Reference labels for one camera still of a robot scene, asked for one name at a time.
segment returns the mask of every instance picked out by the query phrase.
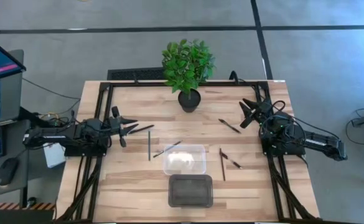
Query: black plant pot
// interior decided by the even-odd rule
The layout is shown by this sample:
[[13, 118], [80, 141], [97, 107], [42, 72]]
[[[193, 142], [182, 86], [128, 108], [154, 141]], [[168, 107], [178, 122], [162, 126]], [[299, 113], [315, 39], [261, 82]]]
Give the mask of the black plant pot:
[[189, 96], [181, 91], [177, 100], [185, 112], [191, 113], [197, 108], [198, 104], [200, 104], [201, 95], [197, 90], [191, 89], [189, 99]]

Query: computer mouse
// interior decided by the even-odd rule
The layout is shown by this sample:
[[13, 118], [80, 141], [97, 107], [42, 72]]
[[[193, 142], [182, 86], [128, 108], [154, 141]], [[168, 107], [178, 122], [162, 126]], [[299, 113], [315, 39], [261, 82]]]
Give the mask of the computer mouse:
[[2, 163], [0, 166], [0, 186], [5, 186], [12, 182], [18, 165], [18, 158], [9, 158]]

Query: potted plant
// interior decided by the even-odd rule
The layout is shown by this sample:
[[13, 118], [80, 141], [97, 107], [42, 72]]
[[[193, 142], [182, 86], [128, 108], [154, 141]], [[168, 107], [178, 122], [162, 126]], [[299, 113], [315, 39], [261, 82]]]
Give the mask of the potted plant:
[[179, 104], [185, 112], [193, 112], [201, 101], [200, 93], [196, 90], [198, 84], [212, 76], [215, 58], [204, 41], [188, 42], [186, 39], [179, 44], [170, 42], [162, 55], [167, 79], [165, 84], [172, 87], [172, 93], [180, 90], [177, 98]]

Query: clear plastic container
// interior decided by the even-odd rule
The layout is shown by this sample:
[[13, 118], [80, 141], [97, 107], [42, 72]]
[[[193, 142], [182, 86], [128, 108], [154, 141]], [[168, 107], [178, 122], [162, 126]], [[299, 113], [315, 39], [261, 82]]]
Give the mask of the clear plastic container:
[[168, 145], [164, 150], [162, 165], [167, 175], [204, 174], [207, 171], [203, 145]]

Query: pen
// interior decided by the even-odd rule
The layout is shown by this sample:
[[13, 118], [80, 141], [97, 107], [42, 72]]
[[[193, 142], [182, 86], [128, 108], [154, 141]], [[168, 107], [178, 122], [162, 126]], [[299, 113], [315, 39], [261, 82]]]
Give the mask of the pen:
[[151, 160], [151, 135], [149, 130], [149, 161]]
[[154, 127], [153, 124], [152, 125], [149, 125], [147, 127], [143, 127], [143, 128], [139, 128], [139, 129], [136, 129], [136, 130], [132, 130], [132, 131], [129, 132], [129, 134], [133, 134], [133, 133], [136, 133], [136, 132], [140, 132], [140, 131], [146, 130], [147, 128], [152, 128], [152, 127]]
[[226, 177], [225, 177], [225, 168], [223, 166], [223, 156], [222, 156], [222, 149], [219, 148], [219, 155], [220, 155], [220, 164], [222, 165], [222, 174], [223, 174], [223, 181], [226, 181]]
[[173, 144], [173, 145], [169, 146], [167, 149], [164, 149], [164, 150], [162, 150], [160, 153], [158, 153], [158, 154], [154, 155], [154, 156], [153, 156], [153, 158], [155, 158], [155, 157], [157, 157], [157, 156], [161, 155], [162, 153], [164, 153], [165, 151], [168, 151], [169, 149], [172, 149], [173, 147], [177, 146], [177, 145], [178, 145], [178, 144], [180, 144], [181, 142], [182, 142], [182, 141], [178, 141], [177, 143], [175, 143], [175, 144]]
[[241, 134], [241, 132], [239, 130], [234, 128], [232, 125], [228, 124], [224, 119], [219, 119], [219, 121], [221, 123], [225, 124], [226, 126], [228, 126], [229, 128], [231, 128], [233, 131], [237, 132], [238, 134]]
[[223, 156], [225, 159], [229, 160], [234, 166], [236, 166], [239, 169], [243, 169], [236, 161], [229, 159], [229, 157], [220, 151], [220, 155]]

